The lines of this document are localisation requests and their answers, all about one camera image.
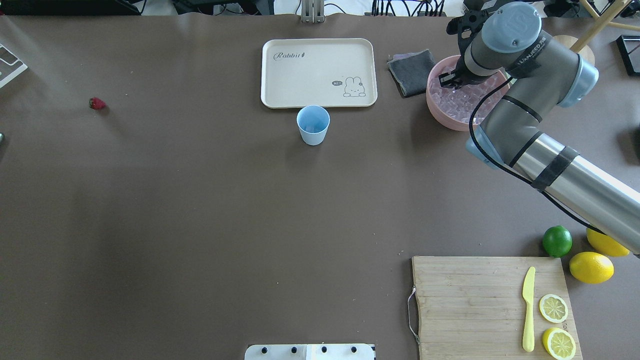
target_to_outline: metal clamp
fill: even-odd
[[[324,22],[324,0],[302,0],[302,22]]]
[[[406,314],[407,314],[407,319],[409,320],[409,330],[411,330],[411,333],[415,338],[415,342],[418,343],[418,345],[420,345],[420,336],[418,336],[418,334],[416,334],[415,331],[413,331],[413,327],[411,327],[411,311],[409,311],[409,308],[410,308],[409,303],[411,302],[411,298],[414,295],[415,295],[415,285],[413,285],[413,289],[411,290],[411,294],[409,294],[409,298],[406,299]]]

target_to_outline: plastic cup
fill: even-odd
[[[329,113],[322,106],[305,106],[298,112],[298,129],[302,140],[309,145],[317,145],[324,140],[329,128]]]

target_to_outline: wooden cutting board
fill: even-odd
[[[530,266],[534,285],[535,348],[522,348],[526,303],[522,284]],[[422,360],[553,359],[542,345],[550,327],[567,330],[582,352],[560,259],[415,256],[413,279],[418,303]],[[538,309],[542,296],[564,299],[569,314],[563,323],[545,320]]]

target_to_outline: knife handle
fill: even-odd
[[[524,318],[524,331],[522,332],[522,348],[527,352],[532,352],[534,348],[533,338],[533,306],[527,302],[527,315]]]

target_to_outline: yellow knife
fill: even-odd
[[[536,278],[536,268],[533,266],[527,271],[522,285],[522,297],[527,303],[527,315],[524,318],[524,330],[522,332],[522,348],[532,352],[534,347],[533,339],[533,283]]]

